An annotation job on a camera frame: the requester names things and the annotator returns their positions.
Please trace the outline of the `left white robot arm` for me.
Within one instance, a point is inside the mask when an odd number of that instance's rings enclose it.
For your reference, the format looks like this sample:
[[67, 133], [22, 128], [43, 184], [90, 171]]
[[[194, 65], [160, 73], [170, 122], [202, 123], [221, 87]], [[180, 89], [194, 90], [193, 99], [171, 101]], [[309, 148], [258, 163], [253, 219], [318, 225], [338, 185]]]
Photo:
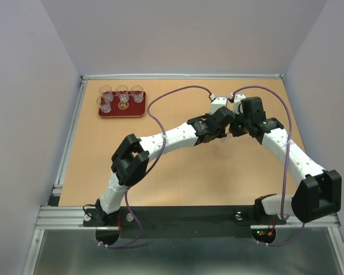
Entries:
[[220, 107], [213, 114], [195, 117], [169, 131], [147, 137], [126, 136], [111, 157], [108, 187], [95, 203], [96, 219], [104, 226], [115, 222], [126, 191], [147, 175], [151, 161], [180, 148], [226, 137], [225, 129], [233, 119], [231, 110]]

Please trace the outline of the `red lacquer tray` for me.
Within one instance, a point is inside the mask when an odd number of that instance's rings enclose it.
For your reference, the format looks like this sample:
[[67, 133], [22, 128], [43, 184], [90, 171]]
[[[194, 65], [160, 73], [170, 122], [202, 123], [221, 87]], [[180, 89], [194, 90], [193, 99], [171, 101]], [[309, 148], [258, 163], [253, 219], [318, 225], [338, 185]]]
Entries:
[[111, 101], [111, 111], [103, 112], [100, 108], [98, 114], [102, 118], [122, 118], [122, 117], [142, 117], [146, 112], [146, 93], [143, 92], [143, 101], [136, 103], [133, 96], [129, 93], [129, 101], [121, 103], [116, 92], [112, 93], [114, 99]]

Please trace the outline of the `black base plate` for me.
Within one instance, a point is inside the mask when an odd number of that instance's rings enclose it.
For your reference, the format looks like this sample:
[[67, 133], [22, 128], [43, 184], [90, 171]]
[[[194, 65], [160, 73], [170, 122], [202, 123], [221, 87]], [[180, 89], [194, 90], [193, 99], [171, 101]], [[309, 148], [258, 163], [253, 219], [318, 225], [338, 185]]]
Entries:
[[95, 227], [97, 239], [250, 238], [254, 227], [283, 225], [277, 215], [266, 215], [254, 206], [134, 206], [130, 218], [123, 206], [104, 215], [85, 205], [83, 225]]

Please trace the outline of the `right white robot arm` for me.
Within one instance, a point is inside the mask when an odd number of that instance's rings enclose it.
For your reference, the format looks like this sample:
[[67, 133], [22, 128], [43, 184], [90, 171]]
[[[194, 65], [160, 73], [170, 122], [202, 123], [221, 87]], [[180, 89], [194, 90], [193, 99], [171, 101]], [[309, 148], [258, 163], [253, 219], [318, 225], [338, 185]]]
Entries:
[[234, 137], [249, 134], [284, 164], [298, 188], [294, 195], [267, 195], [256, 200], [253, 219], [266, 223], [273, 215], [295, 216], [303, 223], [337, 213], [341, 209], [342, 178], [336, 170], [315, 163], [288, 136], [276, 118], [267, 118], [259, 97], [238, 94], [233, 99]]

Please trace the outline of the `aluminium frame rail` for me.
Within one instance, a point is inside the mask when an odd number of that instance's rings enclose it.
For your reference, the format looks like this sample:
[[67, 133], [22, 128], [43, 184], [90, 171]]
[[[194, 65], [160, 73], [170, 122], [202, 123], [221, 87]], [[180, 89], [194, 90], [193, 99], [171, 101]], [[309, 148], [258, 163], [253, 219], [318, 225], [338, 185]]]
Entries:
[[82, 80], [187, 80], [187, 79], [282, 79], [283, 74], [184, 74], [184, 73], [135, 73], [83, 75]]

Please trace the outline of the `cluster front clear glass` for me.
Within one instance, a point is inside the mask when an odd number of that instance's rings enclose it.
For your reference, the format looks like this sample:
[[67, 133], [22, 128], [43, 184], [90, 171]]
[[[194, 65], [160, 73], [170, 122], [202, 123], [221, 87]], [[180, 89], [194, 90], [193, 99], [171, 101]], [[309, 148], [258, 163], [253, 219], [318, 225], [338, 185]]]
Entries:
[[227, 143], [233, 136], [231, 134], [226, 135], [220, 139], [220, 142]]

